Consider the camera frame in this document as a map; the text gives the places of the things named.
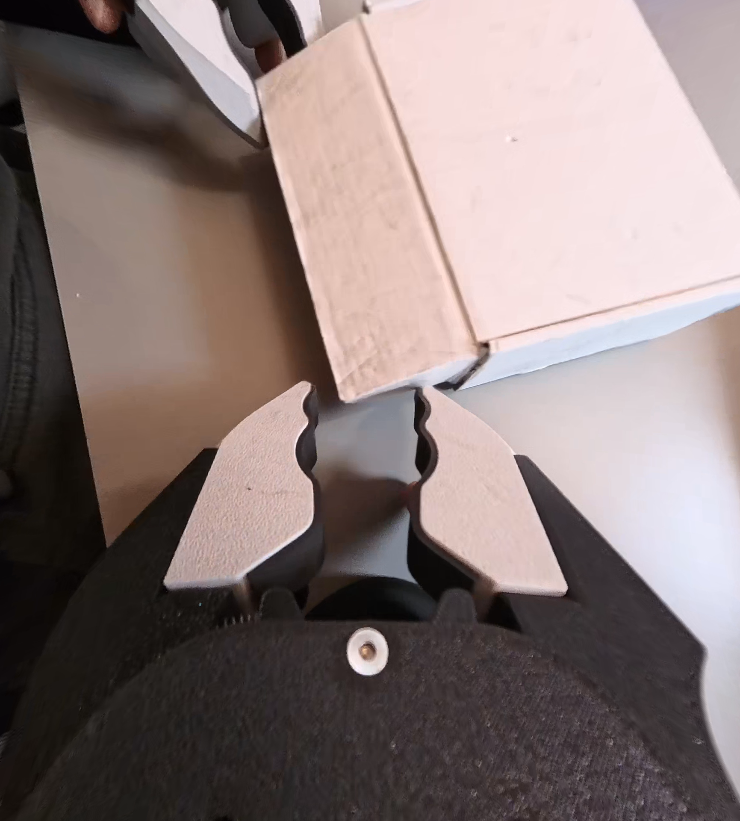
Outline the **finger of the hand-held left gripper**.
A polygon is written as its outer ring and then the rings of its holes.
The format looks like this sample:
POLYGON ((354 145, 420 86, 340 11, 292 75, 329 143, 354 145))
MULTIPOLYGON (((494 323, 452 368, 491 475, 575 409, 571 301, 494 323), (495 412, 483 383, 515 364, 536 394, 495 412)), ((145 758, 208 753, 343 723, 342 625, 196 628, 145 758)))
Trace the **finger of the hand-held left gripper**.
POLYGON ((267 146, 255 81, 211 1, 136 1, 129 29, 144 52, 181 76, 257 149, 267 146))
POLYGON ((323 32, 318 1, 283 1, 283 46, 306 47, 323 32))

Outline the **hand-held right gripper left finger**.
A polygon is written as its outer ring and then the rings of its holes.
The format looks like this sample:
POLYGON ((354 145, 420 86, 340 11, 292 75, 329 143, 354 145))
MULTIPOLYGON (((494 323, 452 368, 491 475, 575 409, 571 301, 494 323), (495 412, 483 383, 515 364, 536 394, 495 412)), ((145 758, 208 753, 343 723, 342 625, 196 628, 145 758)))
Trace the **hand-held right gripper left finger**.
POLYGON ((318 405, 299 382, 224 437, 165 573, 168 592, 224 590, 237 608, 257 608, 281 588, 304 607, 324 560, 318 405))

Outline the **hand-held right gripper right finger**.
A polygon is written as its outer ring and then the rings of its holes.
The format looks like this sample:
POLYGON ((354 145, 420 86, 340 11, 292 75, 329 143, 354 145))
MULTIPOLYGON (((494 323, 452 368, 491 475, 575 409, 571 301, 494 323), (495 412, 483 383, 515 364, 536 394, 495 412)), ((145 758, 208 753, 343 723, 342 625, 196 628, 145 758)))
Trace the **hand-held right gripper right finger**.
POLYGON ((416 537, 493 594, 563 596, 568 583, 517 456, 485 422, 434 387, 416 391, 416 537))

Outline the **small white cardboard box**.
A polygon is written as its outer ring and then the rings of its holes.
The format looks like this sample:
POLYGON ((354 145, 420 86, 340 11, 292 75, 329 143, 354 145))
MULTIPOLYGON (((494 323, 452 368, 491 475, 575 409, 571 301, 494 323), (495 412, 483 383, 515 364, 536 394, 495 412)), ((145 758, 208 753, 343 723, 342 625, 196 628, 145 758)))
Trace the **small white cardboard box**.
POLYGON ((258 81, 339 399, 740 305, 740 194, 635 2, 387 2, 258 81))

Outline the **person's left hand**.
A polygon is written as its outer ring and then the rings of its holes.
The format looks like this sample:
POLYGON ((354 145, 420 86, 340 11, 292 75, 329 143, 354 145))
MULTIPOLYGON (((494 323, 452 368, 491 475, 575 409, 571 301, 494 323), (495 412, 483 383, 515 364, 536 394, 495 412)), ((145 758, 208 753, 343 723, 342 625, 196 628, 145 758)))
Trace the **person's left hand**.
MULTIPOLYGON (((132 2, 79 1, 88 21, 99 32, 113 35, 122 25, 125 15, 132 11, 132 2)), ((262 71, 271 70, 283 60, 283 47, 277 37, 263 38, 254 47, 256 63, 262 71)))

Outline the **person's dark clothing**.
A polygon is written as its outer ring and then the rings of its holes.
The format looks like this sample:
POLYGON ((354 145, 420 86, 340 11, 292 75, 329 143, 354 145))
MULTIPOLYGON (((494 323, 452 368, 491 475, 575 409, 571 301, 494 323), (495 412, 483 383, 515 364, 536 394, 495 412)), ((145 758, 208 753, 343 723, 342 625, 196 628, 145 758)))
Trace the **person's dark clothing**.
POLYGON ((0 126, 0 738, 106 548, 72 367, 27 138, 0 126))

